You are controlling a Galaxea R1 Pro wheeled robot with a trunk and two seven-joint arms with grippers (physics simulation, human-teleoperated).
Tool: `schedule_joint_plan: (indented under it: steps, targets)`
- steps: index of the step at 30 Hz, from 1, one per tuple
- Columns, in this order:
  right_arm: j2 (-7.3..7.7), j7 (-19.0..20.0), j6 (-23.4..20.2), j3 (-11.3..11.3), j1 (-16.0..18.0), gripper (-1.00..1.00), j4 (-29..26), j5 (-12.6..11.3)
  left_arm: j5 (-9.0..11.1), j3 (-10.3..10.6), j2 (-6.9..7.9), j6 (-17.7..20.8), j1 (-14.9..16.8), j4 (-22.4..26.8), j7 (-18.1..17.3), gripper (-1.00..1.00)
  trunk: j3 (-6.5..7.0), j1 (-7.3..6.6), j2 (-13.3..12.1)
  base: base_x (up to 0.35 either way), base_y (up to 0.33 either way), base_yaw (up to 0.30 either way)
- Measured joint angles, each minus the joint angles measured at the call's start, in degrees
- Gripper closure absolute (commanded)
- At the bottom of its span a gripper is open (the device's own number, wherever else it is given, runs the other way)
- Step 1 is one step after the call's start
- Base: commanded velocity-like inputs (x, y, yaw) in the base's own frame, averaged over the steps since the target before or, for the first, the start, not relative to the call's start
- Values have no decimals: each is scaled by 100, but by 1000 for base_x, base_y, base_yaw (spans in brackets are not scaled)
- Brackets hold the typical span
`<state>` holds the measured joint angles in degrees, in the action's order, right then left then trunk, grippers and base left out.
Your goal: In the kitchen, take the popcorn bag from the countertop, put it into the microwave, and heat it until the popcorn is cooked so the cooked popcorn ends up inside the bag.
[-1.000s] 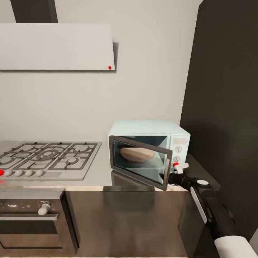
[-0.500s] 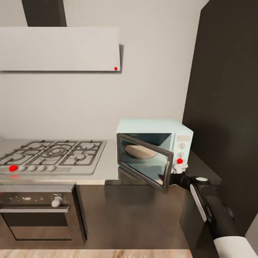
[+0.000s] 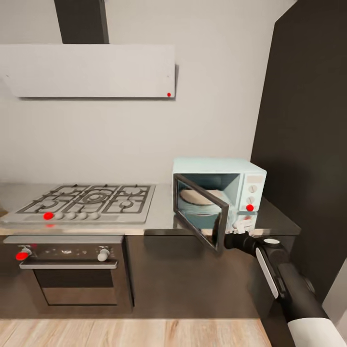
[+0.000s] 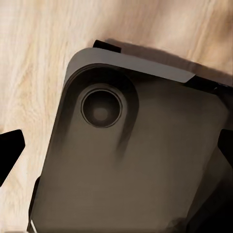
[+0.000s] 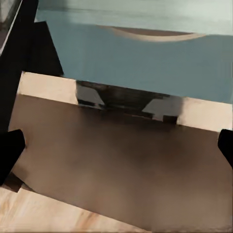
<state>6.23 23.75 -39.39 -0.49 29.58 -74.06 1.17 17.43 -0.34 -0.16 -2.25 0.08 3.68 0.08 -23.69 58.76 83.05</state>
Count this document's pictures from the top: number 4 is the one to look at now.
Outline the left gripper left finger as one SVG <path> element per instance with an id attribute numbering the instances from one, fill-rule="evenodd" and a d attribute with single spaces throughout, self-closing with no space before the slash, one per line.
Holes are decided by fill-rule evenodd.
<path id="1" fill-rule="evenodd" d="M 0 134 L 0 187 L 25 148 L 21 129 Z"/>

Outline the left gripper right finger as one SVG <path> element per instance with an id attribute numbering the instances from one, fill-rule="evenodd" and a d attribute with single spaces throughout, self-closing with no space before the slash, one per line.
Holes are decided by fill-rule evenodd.
<path id="1" fill-rule="evenodd" d="M 233 168 L 233 131 L 222 129 L 217 146 Z"/>

